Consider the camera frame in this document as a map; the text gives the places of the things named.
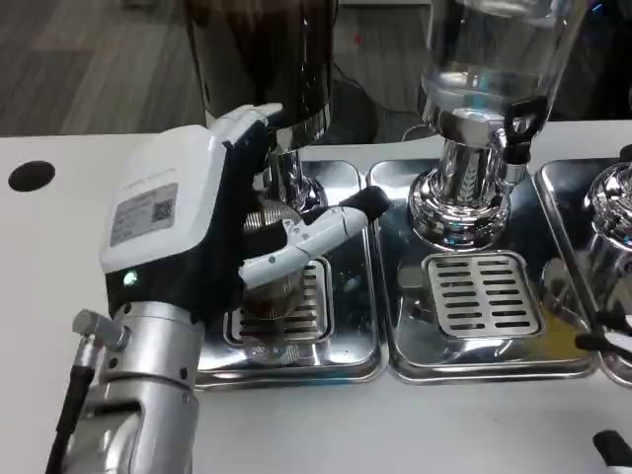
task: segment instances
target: black circular hole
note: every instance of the black circular hole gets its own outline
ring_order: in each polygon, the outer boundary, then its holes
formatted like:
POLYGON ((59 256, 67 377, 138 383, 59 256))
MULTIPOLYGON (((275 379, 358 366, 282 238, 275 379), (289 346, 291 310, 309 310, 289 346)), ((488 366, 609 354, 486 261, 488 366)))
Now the black circular hole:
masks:
POLYGON ((13 170, 9 176, 9 186, 19 193, 36 191, 52 181, 55 167, 46 161, 30 161, 13 170))

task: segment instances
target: stainless steel tray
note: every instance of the stainless steel tray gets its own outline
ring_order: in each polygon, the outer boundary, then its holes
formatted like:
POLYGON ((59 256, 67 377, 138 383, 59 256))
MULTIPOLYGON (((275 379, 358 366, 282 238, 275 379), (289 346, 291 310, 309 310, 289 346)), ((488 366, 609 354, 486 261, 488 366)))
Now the stainless steel tray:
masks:
MULTIPOLYGON (((306 176, 324 188, 329 205, 360 190, 361 178, 342 161, 305 162, 306 176)), ((328 276, 325 307, 331 331, 317 342, 287 347, 243 347, 226 338, 224 318, 206 331, 199 360, 197 389, 243 388, 362 382, 388 364, 388 347, 377 314, 383 301, 373 294, 368 232, 363 232, 323 258, 328 276)))
MULTIPOLYGON (((386 296, 391 365, 410 383, 493 381, 578 377, 596 369, 596 358, 575 348, 575 336, 587 329, 584 315, 548 305, 550 288, 542 278, 558 257, 555 242, 531 180, 512 193, 512 214, 501 239, 485 252, 518 255, 526 266, 522 293, 533 295, 536 318, 524 334, 454 337, 440 326, 424 260, 441 255, 411 229, 407 197, 411 184, 436 161, 389 161, 367 176, 390 197, 393 208, 374 226, 373 249, 380 265, 376 292, 386 296)), ((467 257, 467 253, 450 253, 467 257)))
MULTIPOLYGON (((626 314, 632 314, 632 278, 629 275, 628 278, 620 278, 617 285, 612 281, 608 284, 603 281, 616 272, 615 266, 630 265, 632 253, 616 250, 611 252, 607 243, 600 242, 593 231, 593 213, 586 206, 594 178, 619 162, 619 159, 557 161, 545 165, 534 177, 563 257, 562 264, 552 266, 548 277, 557 280, 554 284, 557 303, 571 310, 581 308, 592 319, 596 331, 601 331, 594 321, 599 310, 608 311, 620 305, 626 314), (591 257, 595 253, 601 263, 595 262, 591 257), (600 269, 606 272, 593 277, 589 275, 597 270, 597 266, 604 265, 611 267, 612 273, 607 269, 600 269), (559 273, 561 266, 568 268, 569 272, 565 276, 555 275, 559 273), (616 287, 611 294, 606 295, 601 291, 605 286, 616 287)), ((632 387, 630 364, 615 355, 603 356, 600 362, 601 368, 612 380, 632 387)))

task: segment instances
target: label sticker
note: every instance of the label sticker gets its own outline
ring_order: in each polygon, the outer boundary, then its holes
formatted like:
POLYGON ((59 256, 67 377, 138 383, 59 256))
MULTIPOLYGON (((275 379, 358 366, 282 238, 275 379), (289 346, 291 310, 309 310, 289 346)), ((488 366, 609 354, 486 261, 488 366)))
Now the label sticker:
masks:
POLYGON ((113 247, 155 230, 168 229, 176 222, 178 184, 156 188, 117 206, 110 236, 113 247))

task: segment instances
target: drip tray grate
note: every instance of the drip tray grate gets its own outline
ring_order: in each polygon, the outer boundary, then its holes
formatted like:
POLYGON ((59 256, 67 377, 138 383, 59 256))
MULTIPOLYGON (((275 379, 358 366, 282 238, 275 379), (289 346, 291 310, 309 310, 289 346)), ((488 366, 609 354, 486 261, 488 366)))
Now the drip tray grate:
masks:
POLYGON ((322 340, 332 329, 330 277, 326 260, 310 262, 303 273, 303 301, 292 313, 270 320, 240 308, 226 315, 224 337, 233 346, 310 344, 322 340))
POLYGON ((518 254, 431 255, 424 265, 438 324, 448 336, 516 337, 540 330, 518 254))

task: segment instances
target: gray carpet floor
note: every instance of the gray carpet floor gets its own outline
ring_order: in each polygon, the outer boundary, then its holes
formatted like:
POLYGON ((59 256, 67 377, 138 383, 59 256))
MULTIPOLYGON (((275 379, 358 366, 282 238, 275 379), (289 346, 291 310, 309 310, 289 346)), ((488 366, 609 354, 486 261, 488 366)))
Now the gray carpet floor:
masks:
MULTIPOLYGON (((132 133, 203 122, 179 0, 2 0, 0 135, 132 133)), ((377 142, 416 124, 427 7, 341 8, 335 60, 378 104, 377 142)))

